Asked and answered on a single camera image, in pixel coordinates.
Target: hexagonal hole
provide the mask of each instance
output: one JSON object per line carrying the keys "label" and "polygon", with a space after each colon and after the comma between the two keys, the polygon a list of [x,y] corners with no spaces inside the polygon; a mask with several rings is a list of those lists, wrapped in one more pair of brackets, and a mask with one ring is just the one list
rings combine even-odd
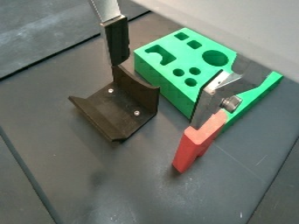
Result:
{"label": "hexagonal hole", "polygon": [[179,32],[173,35],[179,40],[185,40],[189,36],[183,32]]}
{"label": "hexagonal hole", "polygon": [[187,45],[188,45],[193,50],[196,50],[197,48],[201,47],[201,43],[197,42],[196,40],[192,40],[191,42],[188,42]]}

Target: red wooden block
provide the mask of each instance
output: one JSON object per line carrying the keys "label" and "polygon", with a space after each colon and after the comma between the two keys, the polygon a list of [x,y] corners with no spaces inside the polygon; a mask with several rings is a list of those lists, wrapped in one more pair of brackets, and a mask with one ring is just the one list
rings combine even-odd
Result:
{"label": "red wooden block", "polygon": [[220,109],[201,125],[200,129],[195,129],[189,126],[184,130],[179,148],[172,160],[172,166],[179,172],[184,172],[191,167],[195,158],[203,156],[215,137],[220,133],[227,119],[227,114]]}

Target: oval hole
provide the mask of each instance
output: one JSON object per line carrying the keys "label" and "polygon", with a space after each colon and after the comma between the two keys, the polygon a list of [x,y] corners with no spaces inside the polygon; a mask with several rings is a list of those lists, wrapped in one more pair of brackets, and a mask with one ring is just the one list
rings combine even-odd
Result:
{"label": "oval hole", "polygon": [[223,67],[229,62],[228,56],[223,52],[219,52],[219,51],[207,51],[201,55],[201,58],[209,65],[215,67]]}
{"label": "oval hole", "polygon": [[201,73],[201,70],[200,70],[197,67],[192,67],[192,68],[189,69],[189,73],[197,75],[197,74]]}
{"label": "oval hole", "polygon": [[181,69],[176,68],[176,69],[172,70],[172,74],[175,76],[183,76],[184,75],[184,71]]}
{"label": "oval hole", "polygon": [[188,79],[185,79],[184,83],[185,83],[187,86],[195,87],[196,84],[197,84],[197,81],[192,78],[188,78]]}

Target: black metal bracket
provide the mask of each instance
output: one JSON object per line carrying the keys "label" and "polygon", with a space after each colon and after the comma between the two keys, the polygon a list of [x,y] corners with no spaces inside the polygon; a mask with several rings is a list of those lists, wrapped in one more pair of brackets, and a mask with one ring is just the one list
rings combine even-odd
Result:
{"label": "black metal bracket", "polygon": [[121,66],[113,81],[87,99],[69,100],[109,141],[123,141],[156,115],[160,88],[141,82]]}

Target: green foam block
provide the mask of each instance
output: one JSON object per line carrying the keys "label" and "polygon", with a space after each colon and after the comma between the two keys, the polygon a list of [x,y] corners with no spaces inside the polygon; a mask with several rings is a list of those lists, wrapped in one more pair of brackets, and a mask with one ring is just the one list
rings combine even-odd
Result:
{"label": "green foam block", "polygon": [[[135,70],[191,118],[200,87],[223,69],[228,73],[236,52],[197,32],[183,28],[135,50]],[[248,111],[257,100],[273,89],[283,75],[272,72],[261,85],[237,95],[243,100],[236,111],[228,114],[224,129]]]}

